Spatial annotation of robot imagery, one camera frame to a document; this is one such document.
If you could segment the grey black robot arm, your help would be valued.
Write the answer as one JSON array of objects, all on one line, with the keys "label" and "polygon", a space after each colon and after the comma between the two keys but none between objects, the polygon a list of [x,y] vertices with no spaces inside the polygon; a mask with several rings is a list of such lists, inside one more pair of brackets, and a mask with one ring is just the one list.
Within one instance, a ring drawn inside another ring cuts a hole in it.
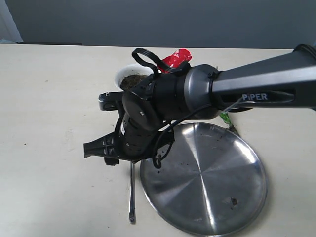
[{"label": "grey black robot arm", "polygon": [[307,44],[227,71],[188,62],[168,66],[143,48],[132,57],[152,73],[130,90],[99,96],[100,109],[117,111],[119,119],[112,133],[83,145],[86,158],[103,157],[107,165],[150,158],[160,168],[158,150],[172,147],[173,129],[185,120],[252,108],[316,107],[316,49]]}]

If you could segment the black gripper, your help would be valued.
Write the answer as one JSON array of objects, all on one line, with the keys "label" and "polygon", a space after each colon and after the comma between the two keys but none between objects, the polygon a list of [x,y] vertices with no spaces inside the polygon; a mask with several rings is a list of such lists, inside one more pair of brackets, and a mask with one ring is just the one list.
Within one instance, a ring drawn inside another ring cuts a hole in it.
[{"label": "black gripper", "polygon": [[[133,121],[128,114],[124,114],[119,118],[118,127],[115,129],[114,145],[113,135],[108,134],[92,142],[84,143],[83,151],[85,158],[105,157],[106,165],[115,166],[119,164],[118,159],[137,163],[143,159],[152,158],[154,152],[166,145],[172,145],[174,141],[173,131],[165,135],[159,130],[147,131]],[[113,147],[118,159],[106,158],[111,156]]]}]

